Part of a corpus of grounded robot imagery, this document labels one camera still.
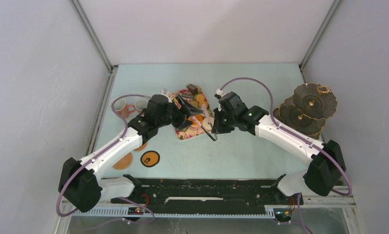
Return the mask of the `chocolate cake piece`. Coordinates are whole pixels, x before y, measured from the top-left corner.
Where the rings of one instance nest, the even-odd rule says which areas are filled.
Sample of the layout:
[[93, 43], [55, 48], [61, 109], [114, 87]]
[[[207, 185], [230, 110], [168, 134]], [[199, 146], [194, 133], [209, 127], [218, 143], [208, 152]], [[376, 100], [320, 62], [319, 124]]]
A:
[[194, 96], [194, 95], [197, 95], [199, 93], [199, 87], [196, 86], [196, 85], [193, 85], [193, 84], [188, 84], [186, 86], [186, 88], [188, 89], [188, 91]]

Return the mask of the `white donut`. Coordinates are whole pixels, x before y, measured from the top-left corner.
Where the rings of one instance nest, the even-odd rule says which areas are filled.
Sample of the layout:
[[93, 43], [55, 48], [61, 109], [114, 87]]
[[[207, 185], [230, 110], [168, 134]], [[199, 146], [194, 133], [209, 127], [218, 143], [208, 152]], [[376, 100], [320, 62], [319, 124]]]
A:
[[207, 131], [210, 132], [212, 130], [212, 125], [214, 124], [214, 118], [210, 117], [207, 118], [205, 117], [202, 122], [202, 127]]

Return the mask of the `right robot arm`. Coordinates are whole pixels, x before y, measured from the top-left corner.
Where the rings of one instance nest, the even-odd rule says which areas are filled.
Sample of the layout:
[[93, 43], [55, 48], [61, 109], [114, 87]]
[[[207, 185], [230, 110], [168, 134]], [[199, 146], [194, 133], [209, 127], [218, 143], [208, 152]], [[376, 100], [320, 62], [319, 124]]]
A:
[[323, 143], [273, 120], [268, 111], [252, 106], [247, 108], [235, 92], [215, 94], [219, 106], [214, 111], [212, 132], [225, 134], [238, 128], [278, 145], [301, 160], [306, 170], [282, 175], [271, 190], [274, 202], [283, 204], [294, 194], [312, 191], [320, 196], [329, 195], [346, 170], [340, 145], [330, 140]]

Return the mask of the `orange glazed donut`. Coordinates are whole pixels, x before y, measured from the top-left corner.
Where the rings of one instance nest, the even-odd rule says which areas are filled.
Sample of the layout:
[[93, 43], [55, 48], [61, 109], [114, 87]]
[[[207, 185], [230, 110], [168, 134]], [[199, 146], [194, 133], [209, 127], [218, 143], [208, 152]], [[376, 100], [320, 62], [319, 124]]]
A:
[[195, 115], [188, 118], [189, 121], [192, 122], [191, 127], [198, 128], [202, 126], [203, 123], [203, 117], [202, 115]]

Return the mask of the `orange question mark coaster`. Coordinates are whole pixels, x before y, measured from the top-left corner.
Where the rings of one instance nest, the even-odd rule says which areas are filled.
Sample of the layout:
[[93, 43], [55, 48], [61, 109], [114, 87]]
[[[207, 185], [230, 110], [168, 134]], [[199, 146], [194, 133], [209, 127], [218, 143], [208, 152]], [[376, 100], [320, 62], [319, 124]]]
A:
[[146, 151], [140, 157], [140, 162], [143, 166], [151, 168], [160, 162], [160, 154], [157, 151]]

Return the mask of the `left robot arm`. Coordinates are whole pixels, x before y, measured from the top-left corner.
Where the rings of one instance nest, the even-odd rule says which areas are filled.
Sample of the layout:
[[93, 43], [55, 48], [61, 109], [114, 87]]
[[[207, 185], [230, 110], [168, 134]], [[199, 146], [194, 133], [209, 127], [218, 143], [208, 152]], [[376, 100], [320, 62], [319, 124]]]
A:
[[172, 125], [181, 131], [192, 124], [191, 118], [204, 113], [180, 95], [176, 100], [178, 102], [174, 103], [167, 95], [153, 95], [140, 114], [124, 121], [125, 128], [114, 139], [88, 156], [79, 160], [71, 157], [65, 161], [58, 187], [57, 214], [61, 217], [71, 214], [61, 212], [63, 198], [83, 213], [101, 200], [124, 197], [130, 203], [138, 202], [142, 191], [135, 186], [135, 181], [124, 175], [104, 178], [105, 172], [126, 154], [147, 143], [161, 127]]

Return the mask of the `lower wooden round coaster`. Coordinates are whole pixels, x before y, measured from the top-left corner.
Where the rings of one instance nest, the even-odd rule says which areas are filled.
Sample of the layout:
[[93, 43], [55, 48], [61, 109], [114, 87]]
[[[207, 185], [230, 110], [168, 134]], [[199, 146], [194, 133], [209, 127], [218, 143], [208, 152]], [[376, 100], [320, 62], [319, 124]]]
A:
[[117, 161], [112, 167], [115, 170], [124, 170], [128, 168], [133, 161], [133, 155], [131, 153], [126, 154], [123, 156], [119, 161]]

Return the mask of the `orange round biscuit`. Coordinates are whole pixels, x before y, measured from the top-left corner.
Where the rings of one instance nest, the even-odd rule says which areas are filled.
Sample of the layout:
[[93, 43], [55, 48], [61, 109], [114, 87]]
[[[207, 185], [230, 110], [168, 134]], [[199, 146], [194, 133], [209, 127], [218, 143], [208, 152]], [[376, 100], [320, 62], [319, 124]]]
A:
[[195, 98], [195, 100], [196, 100], [197, 102], [203, 102], [203, 101], [205, 101], [205, 97], [204, 97], [203, 94], [197, 94], [194, 98]]
[[199, 108], [200, 109], [207, 109], [208, 108], [208, 102], [203, 100], [199, 102]]

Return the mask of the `orange round biscuit upper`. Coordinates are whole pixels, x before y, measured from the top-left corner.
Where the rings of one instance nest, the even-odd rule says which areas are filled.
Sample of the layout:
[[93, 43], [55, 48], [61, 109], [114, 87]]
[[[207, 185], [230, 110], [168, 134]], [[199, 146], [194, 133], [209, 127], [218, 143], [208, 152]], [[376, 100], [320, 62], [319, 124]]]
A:
[[195, 98], [195, 100], [196, 100], [197, 102], [203, 102], [203, 101], [205, 101], [205, 97], [204, 97], [203, 94], [197, 94], [194, 98]]

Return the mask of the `pink handled metal tongs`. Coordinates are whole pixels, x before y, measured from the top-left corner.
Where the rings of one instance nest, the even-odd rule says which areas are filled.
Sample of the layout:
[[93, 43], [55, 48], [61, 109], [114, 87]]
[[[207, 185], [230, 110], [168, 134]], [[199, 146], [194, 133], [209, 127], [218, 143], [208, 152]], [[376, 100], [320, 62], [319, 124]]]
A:
[[192, 128], [198, 131], [201, 129], [212, 141], [217, 141], [217, 134], [211, 132], [214, 119], [209, 115], [205, 104], [201, 104], [200, 109], [203, 111], [205, 118], [200, 122], [195, 116], [189, 117], [189, 120], [192, 122]]

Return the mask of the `three tier black cake stand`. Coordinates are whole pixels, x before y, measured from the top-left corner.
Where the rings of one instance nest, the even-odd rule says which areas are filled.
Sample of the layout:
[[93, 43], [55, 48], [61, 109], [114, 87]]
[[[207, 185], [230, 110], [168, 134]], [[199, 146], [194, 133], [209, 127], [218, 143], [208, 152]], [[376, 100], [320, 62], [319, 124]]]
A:
[[319, 139], [327, 119], [337, 111], [337, 98], [331, 88], [317, 83], [304, 83], [291, 97], [272, 111], [274, 117], [292, 129]]

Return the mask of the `upper wooden round coaster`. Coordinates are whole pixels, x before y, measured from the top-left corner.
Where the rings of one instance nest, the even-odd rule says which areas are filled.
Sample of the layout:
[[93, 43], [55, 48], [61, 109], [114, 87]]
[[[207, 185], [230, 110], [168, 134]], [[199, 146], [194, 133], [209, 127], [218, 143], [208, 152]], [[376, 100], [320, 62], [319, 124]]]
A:
[[134, 149], [134, 151], [136, 151], [136, 152], [137, 152], [137, 151], [141, 151], [141, 150], [143, 150], [146, 146], [147, 146], [147, 142], [146, 142], [145, 144], [143, 144], [142, 146], [140, 146], [140, 147]]

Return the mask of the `floral rectangular tray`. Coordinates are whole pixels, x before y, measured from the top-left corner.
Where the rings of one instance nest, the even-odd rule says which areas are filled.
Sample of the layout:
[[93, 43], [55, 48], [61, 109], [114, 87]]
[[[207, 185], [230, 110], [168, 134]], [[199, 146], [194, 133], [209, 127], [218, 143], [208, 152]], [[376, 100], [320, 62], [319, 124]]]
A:
[[[208, 102], [207, 111], [208, 111], [209, 115], [210, 115], [211, 117], [214, 118], [213, 111], [212, 111], [212, 109], [211, 109], [211, 107], [210, 107], [210, 105], [209, 105], [209, 101], [208, 101], [208, 99], [206, 98], [205, 93], [203, 92], [203, 90], [202, 90], [202, 88], [201, 88], [200, 86], [198, 86], [198, 87], [199, 87], [199, 94], [203, 94], [204, 97], [205, 97], [205, 101]], [[177, 103], [177, 100], [175, 99], [175, 96], [176, 96], [176, 95], [181, 95], [181, 93], [189, 93], [189, 94], [191, 94], [191, 93], [188, 91], [188, 89], [187, 89], [186, 87], [183, 88], [183, 89], [181, 89], [181, 90], [178, 90], [178, 91], [176, 91], [176, 92], [173, 92], [173, 93], [169, 94], [170, 99], [171, 99], [177, 106], [179, 106], [179, 104]], [[186, 101], [188, 101], [188, 102], [189, 102], [190, 104], [192, 104], [193, 106], [199, 108], [199, 103], [195, 100], [195, 98], [194, 98], [193, 100], [186, 100]], [[184, 129], [184, 130], [181, 131], [181, 132], [177, 132], [177, 130], [175, 129], [175, 133], [176, 133], [176, 136], [177, 136], [177, 138], [178, 138], [179, 140], [186, 140], [186, 139], [189, 139], [189, 138], [196, 137], [196, 136], [199, 136], [199, 135], [201, 135], [201, 134], [204, 134], [203, 131], [202, 131], [201, 129], [198, 131], [198, 130], [196, 130], [196, 129], [193, 129], [191, 126], [187, 127], [186, 129]]]

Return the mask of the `orange round biscuit lower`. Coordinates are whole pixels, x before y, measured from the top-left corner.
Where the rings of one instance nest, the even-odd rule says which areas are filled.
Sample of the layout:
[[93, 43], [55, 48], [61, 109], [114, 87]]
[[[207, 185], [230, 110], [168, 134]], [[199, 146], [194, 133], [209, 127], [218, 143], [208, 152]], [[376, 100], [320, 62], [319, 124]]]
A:
[[199, 108], [200, 109], [207, 109], [208, 108], [208, 102], [203, 100], [199, 102]]

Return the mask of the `striped chocolate cake slice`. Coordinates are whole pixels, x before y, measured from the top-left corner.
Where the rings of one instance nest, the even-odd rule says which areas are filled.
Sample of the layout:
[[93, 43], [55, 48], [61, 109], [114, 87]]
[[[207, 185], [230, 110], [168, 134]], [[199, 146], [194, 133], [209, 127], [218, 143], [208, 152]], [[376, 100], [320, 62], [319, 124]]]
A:
[[189, 93], [181, 93], [181, 97], [186, 99], [186, 100], [193, 100], [194, 99], [194, 96], [192, 94], [189, 94]]

